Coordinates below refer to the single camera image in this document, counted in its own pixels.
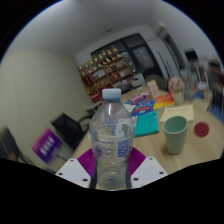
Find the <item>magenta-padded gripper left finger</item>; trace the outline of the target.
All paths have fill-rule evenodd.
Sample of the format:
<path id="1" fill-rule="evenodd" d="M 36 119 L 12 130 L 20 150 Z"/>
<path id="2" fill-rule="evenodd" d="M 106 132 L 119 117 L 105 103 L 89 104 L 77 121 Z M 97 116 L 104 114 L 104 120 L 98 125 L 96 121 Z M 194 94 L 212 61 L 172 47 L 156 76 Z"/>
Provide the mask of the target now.
<path id="1" fill-rule="evenodd" d="M 96 163 L 91 149 L 77 159 L 70 158 L 57 172 L 59 176 L 80 187 L 95 189 L 97 184 Z"/>

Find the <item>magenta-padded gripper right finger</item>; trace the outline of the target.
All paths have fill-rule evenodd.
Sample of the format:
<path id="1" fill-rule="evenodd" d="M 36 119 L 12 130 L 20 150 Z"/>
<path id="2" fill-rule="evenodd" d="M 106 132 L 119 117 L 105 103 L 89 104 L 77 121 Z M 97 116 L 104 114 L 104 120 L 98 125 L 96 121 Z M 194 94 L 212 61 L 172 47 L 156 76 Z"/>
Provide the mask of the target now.
<path id="1" fill-rule="evenodd" d="M 153 157 L 146 157 L 133 148 L 127 166 L 127 187 L 140 188 L 167 176 L 167 172 Z"/>

